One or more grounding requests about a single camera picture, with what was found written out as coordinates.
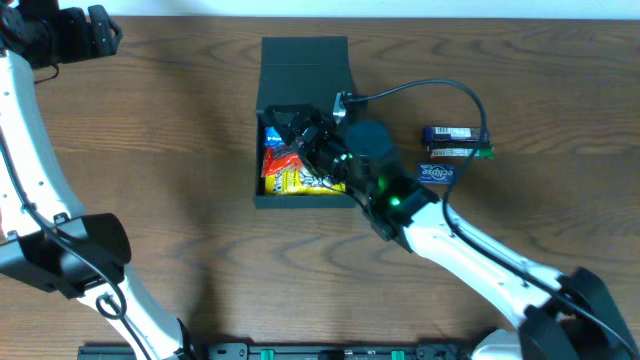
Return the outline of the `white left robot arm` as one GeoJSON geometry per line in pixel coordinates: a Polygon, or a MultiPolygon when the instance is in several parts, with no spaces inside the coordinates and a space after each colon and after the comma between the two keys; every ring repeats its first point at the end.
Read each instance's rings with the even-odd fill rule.
{"type": "Polygon", "coordinates": [[[67,183],[36,99],[35,70],[113,56],[122,38],[101,5],[2,2],[1,272],[95,310],[138,359],[201,359],[206,349],[135,274],[119,219],[88,214],[67,183]]]}

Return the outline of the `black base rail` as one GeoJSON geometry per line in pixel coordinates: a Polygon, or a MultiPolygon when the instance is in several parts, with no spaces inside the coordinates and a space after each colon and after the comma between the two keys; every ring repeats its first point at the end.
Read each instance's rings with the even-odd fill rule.
{"type": "Polygon", "coordinates": [[[211,360],[463,360],[511,359],[503,350],[482,349],[478,354],[456,343],[418,345],[200,345],[200,359],[211,360]]]}

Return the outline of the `red snack bag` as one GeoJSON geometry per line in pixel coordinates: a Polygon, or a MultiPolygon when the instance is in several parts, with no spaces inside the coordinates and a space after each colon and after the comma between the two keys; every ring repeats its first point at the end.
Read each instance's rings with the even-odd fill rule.
{"type": "Polygon", "coordinates": [[[267,147],[262,164],[262,176],[267,177],[288,168],[303,166],[298,154],[286,145],[267,147]]]}

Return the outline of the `blue Oreo cookie pack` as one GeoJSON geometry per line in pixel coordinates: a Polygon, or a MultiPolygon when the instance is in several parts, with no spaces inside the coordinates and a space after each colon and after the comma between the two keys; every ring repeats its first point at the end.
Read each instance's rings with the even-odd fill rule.
{"type": "Polygon", "coordinates": [[[283,140],[274,127],[264,128],[263,145],[265,147],[277,147],[283,144],[283,140]]]}

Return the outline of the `black gift box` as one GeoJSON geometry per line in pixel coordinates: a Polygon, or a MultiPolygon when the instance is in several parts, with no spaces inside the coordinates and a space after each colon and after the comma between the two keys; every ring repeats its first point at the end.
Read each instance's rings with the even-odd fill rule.
{"type": "Polygon", "coordinates": [[[264,37],[256,100],[256,160],[253,202],[258,209],[353,208],[348,196],[268,195],[261,177],[267,123],[264,110],[270,105],[312,104],[332,114],[336,95],[354,93],[348,39],[338,37],[264,37]]]}

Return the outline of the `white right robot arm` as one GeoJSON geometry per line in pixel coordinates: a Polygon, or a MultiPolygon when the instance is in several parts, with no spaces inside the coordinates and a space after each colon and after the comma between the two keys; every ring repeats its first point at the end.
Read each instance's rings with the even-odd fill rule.
{"type": "Polygon", "coordinates": [[[442,266],[516,328],[486,338],[475,359],[636,359],[639,349],[603,282],[532,261],[460,217],[407,171],[386,127],[337,123],[309,104],[272,105],[262,118],[316,176],[365,198],[363,211],[385,240],[442,266]]]}

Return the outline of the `green and white candy bar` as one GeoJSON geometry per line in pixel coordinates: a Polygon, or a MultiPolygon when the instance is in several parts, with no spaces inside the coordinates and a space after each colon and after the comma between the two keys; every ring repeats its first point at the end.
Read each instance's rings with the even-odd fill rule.
{"type": "Polygon", "coordinates": [[[494,159],[494,149],[489,147],[483,147],[480,149],[464,148],[464,147],[441,147],[429,149],[431,158],[463,158],[473,155],[482,159],[494,159]]]}

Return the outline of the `yellow sunflower seed bag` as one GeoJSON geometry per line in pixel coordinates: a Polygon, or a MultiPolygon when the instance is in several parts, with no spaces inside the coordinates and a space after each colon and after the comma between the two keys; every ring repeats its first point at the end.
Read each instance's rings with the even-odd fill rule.
{"type": "Polygon", "coordinates": [[[328,177],[316,177],[304,167],[288,167],[267,175],[264,185],[264,192],[275,196],[325,196],[346,191],[343,183],[334,183],[328,177]]]}

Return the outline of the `blue Eclipse gum pack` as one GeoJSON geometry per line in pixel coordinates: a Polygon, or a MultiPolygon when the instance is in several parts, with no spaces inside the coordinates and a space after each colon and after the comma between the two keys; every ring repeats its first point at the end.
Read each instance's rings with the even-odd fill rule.
{"type": "Polygon", "coordinates": [[[456,167],[449,164],[418,165],[418,180],[423,184],[449,185],[456,175],[456,167]]]}

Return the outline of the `dark blue candy bar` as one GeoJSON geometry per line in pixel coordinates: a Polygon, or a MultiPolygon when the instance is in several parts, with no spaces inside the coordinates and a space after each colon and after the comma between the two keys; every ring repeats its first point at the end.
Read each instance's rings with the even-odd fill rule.
{"type": "Polygon", "coordinates": [[[481,137],[479,127],[427,126],[423,129],[423,144],[431,143],[489,143],[490,133],[481,137]]]}

